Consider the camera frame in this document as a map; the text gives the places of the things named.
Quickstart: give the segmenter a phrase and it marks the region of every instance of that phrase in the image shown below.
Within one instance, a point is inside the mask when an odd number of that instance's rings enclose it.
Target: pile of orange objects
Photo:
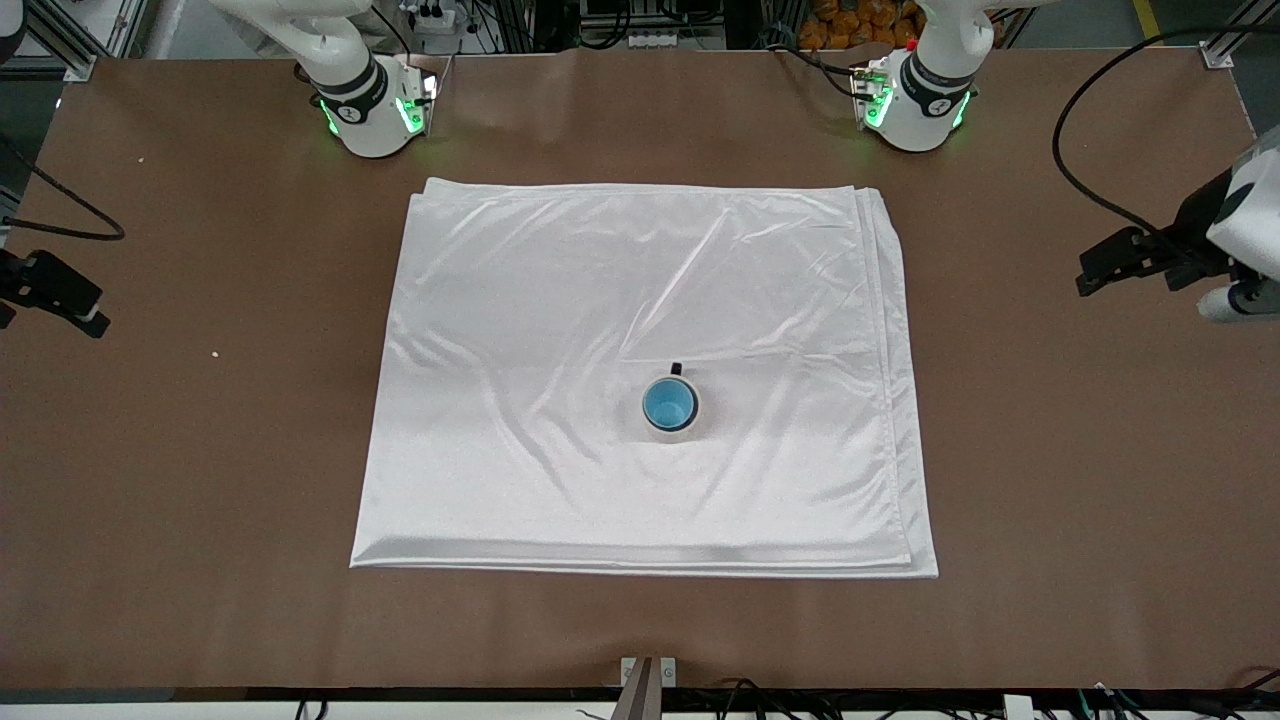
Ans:
[[[841,50],[864,42],[906,47],[924,32],[925,23],[915,0],[813,0],[813,15],[800,26],[796,40],[801,50]],[[1002,26],[993,26],[997,45]]]

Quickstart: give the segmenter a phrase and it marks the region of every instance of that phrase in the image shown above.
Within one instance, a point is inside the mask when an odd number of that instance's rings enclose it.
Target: white cloth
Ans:
[[[701,407],[663,443],[673,361]],[[351,564],[937,577],[879,193],[428,182]]]

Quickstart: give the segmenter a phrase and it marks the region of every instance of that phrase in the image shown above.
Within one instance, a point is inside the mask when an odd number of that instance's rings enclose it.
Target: brown table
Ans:
[[[361,160],[288,63],[105,60],[42,164],[118,245],[102,341],[0,336],[0,684],[1216,687],[1280,648],[1280,327],[1161,281],[1075,296],[1119,227],[1055,173],[1110,53],[995,53],[941,150],[860,135],[749,53],[460,58],[434,135]],[[1155,219],[1251,142],[1231,78],[1149,50],[1083,102],[1079,173]],[[347,569],[408,195],[465,182],[874,186],[906,255],[938,580]],[[23,217],[90,223],[36,184]],[[211,354],[218,352],[218,357]]]

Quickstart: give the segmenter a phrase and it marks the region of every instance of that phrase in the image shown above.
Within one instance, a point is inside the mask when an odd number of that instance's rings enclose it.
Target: green light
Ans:
[[[883,91],[881,91],[879,97],[876,99],[876,104],[879,105],[879,108],[872,108],[870,110],[867,110],[867,124],[872,126],[873,128],[878,128],[881,123],[884,122],[884,115],[888,113],[888,105],[892,101],[893,101],[893,88],[886,87]]]
[[[334,135],[334,137],[337,137],[338,136],[338,124],[333,122],[333,115],[329,114],[329,108],[325,108],[324,102],[320,102],[320,109],[324,110],[324,117],[325,117],[326,120],[329,120],[329,132],[332,132]]]
[[[422,132],[422,114],[416,113],[417,108],[413,102],[408,100],[399,100],[396,102],[396,109],[401,111],[401,118],[404,119],[404,127],[411,133]]]
[[[969,104],[970,97],[973,97],[973,92],[964,94],[964,99],[960,100],[960,109],[956,110],[956,119],[951,120],[951,129],[956,129],[964,122],[964,108]]]

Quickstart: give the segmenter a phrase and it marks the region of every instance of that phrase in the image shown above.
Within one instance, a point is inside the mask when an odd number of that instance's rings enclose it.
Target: yellow tape line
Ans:
[[[1156,13],[1151,9],[1151,0],[1133,0],[1133,12],[1138,14],[1142,35],[1148,38],[1160,35],[1160,26],[1156,24]]]

